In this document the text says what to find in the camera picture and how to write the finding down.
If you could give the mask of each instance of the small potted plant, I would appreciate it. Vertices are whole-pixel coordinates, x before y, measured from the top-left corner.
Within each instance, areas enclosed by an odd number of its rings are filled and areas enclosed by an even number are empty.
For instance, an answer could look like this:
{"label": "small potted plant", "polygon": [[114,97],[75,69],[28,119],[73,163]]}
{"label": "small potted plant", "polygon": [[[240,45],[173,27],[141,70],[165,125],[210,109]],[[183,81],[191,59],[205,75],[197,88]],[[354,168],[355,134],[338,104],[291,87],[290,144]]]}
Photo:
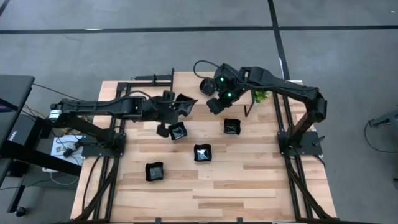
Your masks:
{"label": "small potted plant", "polygon": [[256,100],[256,104],[268,99],[267,93],[268,91],[254,91],[254,99]]}

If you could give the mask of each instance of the black metal frame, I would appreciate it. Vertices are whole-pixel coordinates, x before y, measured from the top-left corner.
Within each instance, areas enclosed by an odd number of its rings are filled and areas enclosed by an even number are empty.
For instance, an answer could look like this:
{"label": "black metal frame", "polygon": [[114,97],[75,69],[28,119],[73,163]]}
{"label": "black metal frame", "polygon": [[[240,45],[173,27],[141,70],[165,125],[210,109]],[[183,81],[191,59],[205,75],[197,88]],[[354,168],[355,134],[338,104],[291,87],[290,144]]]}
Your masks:
{"label": "black metal frame", "polygon": [[[282,65],[282,75],[283,78],[288,80],[290,79],[289,76],[289,70],[287,68],[287,61],[285,57],[285,52],[282,44],[282,38],[280,36],[281,31],[290,31],[290,30],[389,30],[389,29],[398,29],[398,25],[383,25],[383,26],[279,26],[277,22],[277,16],[275,13],[275,6],[273,0],[267,0],[268,5],[269,5],[269,10],[271,13],[271,19],[272,19],[272,26],[201,26],[201,27],[144,27],[144,28],[112,28],[112,29],[98,29],[98,30],[87,30],[87,29],[51,29],[51,30],[0,30],[0,35],[2,34],[103,34],[103,33],[146,33],[146,32],[223,32],[223,31],[259,31],[259,30],[272,30],[275,35],[275,40],[277,44],[277,50],[279,54],[279,58],[281,61]],[[0,16],[6,9],[7,5],[9,4],[10,0],[5,0],[0,7]],[[173,76],[174,70],[172,70],[171,78],[170,78],[170,90],[173,88]],[[151,84],[149,83],[136,83],[134,86],[135,87],[142,87],[142,86],[168,86],[163,83],[156,83],[156,76],[154,77],[145,77],[144,80],[152,80],[153,82]],[[121,91],[125,89],[129,84],[126,83],[118,83],[118,89],[116,93],[116,97],[119,98],[121,96]],[[277,94],[273,94],[274,98],[274,103],[275,103],[275,110],[276,110],[276,115],[277,115],[277,120],[278,120],[278,126],[279,126],[279,132],[285,132],[284,125],[283,125],[283,119],[282,119],[282,113],[280,112],[280,105],[279,105],[279,99]],[[292,122],[292,115],[289,107],[289,101],[286,97],[283,99],[284,101],[284,107],[286,110],[287,114],[287,121],[289,126],[293,125]],[[252,106],[254,104],[253,100],[253,95],[252,95],[252,104],[250,105],[249,109],[247,110],[246,106],[244,106],[244,112],[245,116],[248,116],[250,113]],[[115,127],[115,119],[112,119],[111,121],[111,128]],[[123,130],[124,127],[124,121],[121,123],[121,129],[120,131]],[[302,161],[300,158],[300,154],[293,154],[295,156],[295,160],[297,163],[297,170],[298,170],[298,176],[299,180],[305,187],[305,176],[303,172],[303,167],[302,167]],[[285,163],[287,166],[287,171],[289,172],[288,165],[291,164],[290,156],[288,153],[284,154],[285,157]],[[115,157],[114,160],[114,166],[118,165],[119,163],[119,158]],[[109,180],[106,178],[106,172],[108,169],[108,164],[109,164],[109,157],[105,157],[103,161],[103,168],[101,171],[101,178],[99,182],[99,189],[104,188],[104,183],[106,180]],[[105,219],[98,219],[98,214],[100,210],[100,203],[101,200],[99,200],[99,203],[97,204],[97,207],[94,212],[94,219],[96,220],[90,220],[90,221],[83,221],[82,223],[104,223],[108,222],[109,218],[111,216],[111,209],[112,209],[112,201],[113,201],[113,196],[114,196],[114,186],[116,183],[116,174],[111,171],[111,174],[114,175],[114,179],[110,182],[110,191],[108,195],[108,204],[106,207],[106,218]],[[341,222],[338,220],[314,220],[312,219],[312,210],[308,204],[307,199],[305,199],[305,210],[307,213],[308,218],[301,218],[300,214],[300,208],[297,200],[297,192],[295,188],[294,181],[292,178],[289,176],[289,187],[290,187],[290,193],[292,196],[292,204],[294,208],[294,215],[296,218],[297,222],[306,222],[306,223],[355,223],[355,222]],[[159,224],[161,222],[161,219],[157,218],[156,219],[156,224]],[[237,222],[209,222],[209,223],[224,223],[224,224],[229,224],[229,223],[243,223],[243,220],[241,218],[237,219]],[[269,223],[269,222],[245,222],[245,223]]]}

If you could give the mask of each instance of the concrete floor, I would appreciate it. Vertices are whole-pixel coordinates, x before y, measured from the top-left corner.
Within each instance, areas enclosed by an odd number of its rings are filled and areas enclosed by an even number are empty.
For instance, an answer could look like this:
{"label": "concrete floor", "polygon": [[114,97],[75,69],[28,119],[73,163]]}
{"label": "concrete floor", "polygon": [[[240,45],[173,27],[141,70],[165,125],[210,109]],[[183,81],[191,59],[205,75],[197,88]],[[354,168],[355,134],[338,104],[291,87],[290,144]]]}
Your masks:
{"label": "concrete floor", "polygon": [[[2,29],[232,26],[272,24],[267,1],[233,0],[11,0]],[[280,26],[398,24],[395,0],[276,0]],[[318,86],[328,100],[328,118],[317,125],[326,173],[342,220],[396,223],[397,154],[375,152],[363,127],[397,105],[398,30],[281,32],[292,79]],[[199,59],[232,66],[259,65],[281,77],[272,31],[150,34],[0,35],[0,73],[34,75],[36,83],[94,100],[102,80],[191,70]],[[210,70],[211,67],[200,67]],[[34,88],[27,104],[45,114],[61,98]],[[380,149],[396,150],[388,126],[369,130]],[[16,185],[7,179],[3,187]],[[9,192],[0,191],[5,211]],[[27,189],[26,217],[0,213],[5,223],[68,220],[74,191]]]}

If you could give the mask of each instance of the wood plank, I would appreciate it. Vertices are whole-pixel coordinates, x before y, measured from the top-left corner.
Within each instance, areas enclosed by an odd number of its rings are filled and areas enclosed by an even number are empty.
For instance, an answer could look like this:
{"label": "wood plank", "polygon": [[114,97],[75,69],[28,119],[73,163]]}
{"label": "wood plank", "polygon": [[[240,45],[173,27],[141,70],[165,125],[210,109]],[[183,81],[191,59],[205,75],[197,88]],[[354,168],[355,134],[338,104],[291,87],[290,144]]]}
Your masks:
{"label": "wood plank", "polygon": [[[200,81],[192,73],[177,72],[175,76],[176,94],[200,99],[188,117],[180,118],[188,129],[186,138],[171,141],[156,135],[156,122],[126,122],[127,144],[119,164],[111,221],[154,222],[156,217],[162,217],[164,222],[235,222],[236,217],[247,222],[294,220],[285,162],[275,135],[278,126],[272,97],[254,106],[247,118],[242,106],[250,100],[246,95],[215,116],[206,105],[201,105],[208,98],[197,87]],[[116,85],[116,81],[103,82],[99,99],[112,100]],[[136,89],[161,95],[167,88]],[[289,103],[297,122],[305,107],[292,99]],[[223,133],[226,118],[241,120],[239,136]],[[109,116],[94,117],[95,125],[102,128],[108,128],[110,121]],[[193,160],[196,144],[212,145],[211,162]],[[94,160],[88,158],[83,163],[71,218],[81,213],[83,192]],[[309,191],[326,212],[335,216],[322,163],[313,156],[302,156],[302,161]],[[149,162],[164,163],[164,180],[145,181],[145,166]],[[86,205],[96,193],[101,165],[102,159],[94,168]],[[106,199],[105,195],[101,215]],[[304,211],[302,198],[299,202]]]}

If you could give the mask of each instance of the wooden table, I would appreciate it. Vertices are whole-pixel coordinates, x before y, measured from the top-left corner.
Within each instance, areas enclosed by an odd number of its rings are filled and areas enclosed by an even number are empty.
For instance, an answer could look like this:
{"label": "wooden table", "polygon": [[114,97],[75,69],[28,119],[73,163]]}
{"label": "wooden table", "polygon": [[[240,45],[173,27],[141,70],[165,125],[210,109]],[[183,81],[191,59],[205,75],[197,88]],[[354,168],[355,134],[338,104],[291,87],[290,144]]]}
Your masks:
{"label": "wooden table", "polygon": [[[215,116],[205,105],[207,98],[198,93],[200,79],[190,82],[192,78],[188,75],[194,77],[184,72],[174,76],[176,94],[199,99],[192,113],[180,118],[188,129],[185,139],[171,141],[156,135],[155,122],[126,123],[127,145],[120,160],[111,221],[154,222],[155,217],[165,222],[235,222],[237,217],[247,222],[294,220],[285,162],[276,138],[278,126],[272,95],[256,105],[247,118],[241,106],[232,106]],[[116,85],[116,81],[103,82],[99,100],[112,100]],[[161,95],[165,89],[168,87],[134,88],[151,95]],[[242,97],[237,104],[244,105],[247,100],[247,96]],[[291,99],[290,105],[297,122],[305,107]],[[223,133],[225,118],[241,120],[239,136]],[[110,119],[96,116],[94,123],[108,128]],[[212,145],[213,160],[195,162],[193,147],[204,143]],[[82,196],[94,160],[84,161],[71,218],[81,213]],[[302,160],[309,191],[327,213],[335,216],[323,165],[313,156],[302,156]],[[164,163],[165,179],[146,182],[145,164],[158,161]],[[101,164],[102,159],[91,177],[86,205],[97,190]],[[305,217],[302,195],[297,191]],[[100,218],[104,217],[106,199],[107,194],[101,203]]]}

